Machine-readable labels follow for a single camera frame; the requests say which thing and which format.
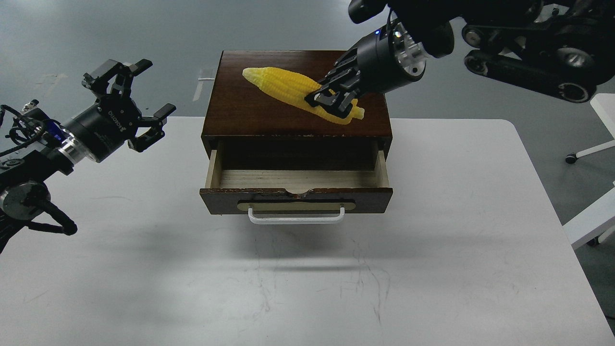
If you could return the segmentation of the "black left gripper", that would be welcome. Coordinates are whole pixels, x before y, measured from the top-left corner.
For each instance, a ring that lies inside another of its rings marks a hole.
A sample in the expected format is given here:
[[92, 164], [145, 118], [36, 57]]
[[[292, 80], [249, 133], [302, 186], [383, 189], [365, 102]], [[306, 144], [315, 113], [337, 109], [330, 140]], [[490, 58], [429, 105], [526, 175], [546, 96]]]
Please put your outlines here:
[[[177, 107], [167, 103], [152, 117], [140, 118], [131, 97], [134, 77], [151, 66], [148, 59], [132, 65], [109, 59], [84, 74], [82, 85], [99, 102], [64, 123], [64, 128], [86, 147], [86, 155], [94, 162], [102, 162], [126, 141], [130, 149], [143, 152], [165, 136], [163, 126]], [[148, 130], [135, 136], [137, 128]]]

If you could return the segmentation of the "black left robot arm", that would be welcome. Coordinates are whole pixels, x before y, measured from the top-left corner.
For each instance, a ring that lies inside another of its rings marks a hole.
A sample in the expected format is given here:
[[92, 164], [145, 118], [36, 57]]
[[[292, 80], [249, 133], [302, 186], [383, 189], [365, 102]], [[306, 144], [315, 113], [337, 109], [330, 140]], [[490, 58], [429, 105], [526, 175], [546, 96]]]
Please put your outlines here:
[[143, 152], [164, 137], [163, 126], [176, 106], [165, 104], [151, 117], [141, 114], [131, 98], [135, 77], [152, 66], [142, 59], [133, 65], [114, 60], [84, 75], [82, 84], [94, 104], [61, 124], [47, 116], [38, 100], [13, 114], [7, 138], [14, 147], [1, 152], [1, 247], [22, 228], [74, 235], [77, 225], [53, 204], [45, 181], [57, 172], [72, 173], [84, 158], [102, 162], [123, 144]]

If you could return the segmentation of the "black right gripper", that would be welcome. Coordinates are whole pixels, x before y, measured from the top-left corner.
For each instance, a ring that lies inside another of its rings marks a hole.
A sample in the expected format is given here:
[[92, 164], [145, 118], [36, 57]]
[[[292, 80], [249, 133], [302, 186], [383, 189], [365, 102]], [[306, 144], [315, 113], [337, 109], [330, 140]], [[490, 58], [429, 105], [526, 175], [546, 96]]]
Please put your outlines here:
[[426, 59], [422, 44], [415, 42], [402, 22], [390, 22], [343, 53], [305, 101], [311, 107], [322, 107], [326, 120], [345, 120], [357, 96], [384, 94], [419, 81]]

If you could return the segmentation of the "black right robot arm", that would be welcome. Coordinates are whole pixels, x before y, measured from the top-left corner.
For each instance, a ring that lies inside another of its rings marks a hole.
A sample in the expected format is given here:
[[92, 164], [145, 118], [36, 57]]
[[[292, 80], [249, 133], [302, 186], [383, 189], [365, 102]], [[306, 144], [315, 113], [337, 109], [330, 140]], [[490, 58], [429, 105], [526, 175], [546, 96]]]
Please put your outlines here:
[[428, 56], [453, 52], [463, 18], [470, 72], [572, 103], [614, 77], [612, 0], [352, 0], [359, 24], [389, 8], [384, 26], [347, 50], [305, 101], [347, 120], [352, 101], [419, 81]]

